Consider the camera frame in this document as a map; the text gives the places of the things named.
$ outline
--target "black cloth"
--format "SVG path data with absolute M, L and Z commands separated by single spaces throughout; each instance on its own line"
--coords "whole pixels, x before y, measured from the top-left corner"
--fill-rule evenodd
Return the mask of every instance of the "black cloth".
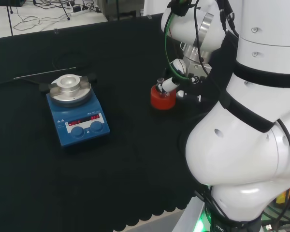
M 51 71 L 54 60 L 59 69 L 89 60 L 86 69 L 73 74 L 96 73 L 94 91 L 111 130 L 63 149 L 38 85 L 23 80 L 0 84 L 0 232 L 119 231 L 163 210 L 186 207 L 196 186 L 182 141 L 194 117 L 207 109 L 193 102 L 177 102 L 167 112 L 150 106 L 150 89 L 167 64 L 160 19 L 0 39 L 0 82 Z M 174 59 L 172 44 L 168 47 Z M 212 74 L 223 87 L 235 51 L 226 46 L 224 55 L 215 56 Z M 63 74 L 31 80 L 50 83 Z M 208 81 L 188 91 L 218 100 Z

